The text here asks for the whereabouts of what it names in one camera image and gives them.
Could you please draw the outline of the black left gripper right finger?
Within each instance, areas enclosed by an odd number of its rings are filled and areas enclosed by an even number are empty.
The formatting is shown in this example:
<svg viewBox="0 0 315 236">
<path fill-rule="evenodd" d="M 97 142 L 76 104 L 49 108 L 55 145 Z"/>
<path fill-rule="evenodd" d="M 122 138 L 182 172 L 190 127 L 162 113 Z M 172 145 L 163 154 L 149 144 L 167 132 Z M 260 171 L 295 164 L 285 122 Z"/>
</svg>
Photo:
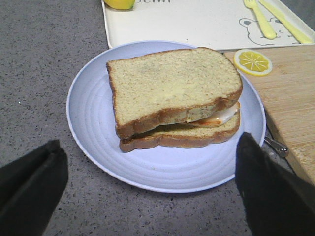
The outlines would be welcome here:
<svg viewBox="0 0 315 236">
<path fill-rule="evenodd" d="M 254 236 L 315 234 L 315 187 L 271 160 L 247 132 L 237 145 L 235 182 Z"/>
</svg>

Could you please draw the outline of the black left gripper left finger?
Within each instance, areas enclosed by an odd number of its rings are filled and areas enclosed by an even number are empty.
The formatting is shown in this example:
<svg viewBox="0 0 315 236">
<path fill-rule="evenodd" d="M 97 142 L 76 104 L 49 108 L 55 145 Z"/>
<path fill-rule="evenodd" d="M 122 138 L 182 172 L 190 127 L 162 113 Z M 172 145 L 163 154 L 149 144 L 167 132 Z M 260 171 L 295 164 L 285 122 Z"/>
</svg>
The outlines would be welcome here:
<svg viewBox="0 0 315 236">
<path fill-rule="evenodd" d="M 67 181 L 67 154 L 59 140 L 1 167 L 0 234 L 42 235 Z"/>
</svg>

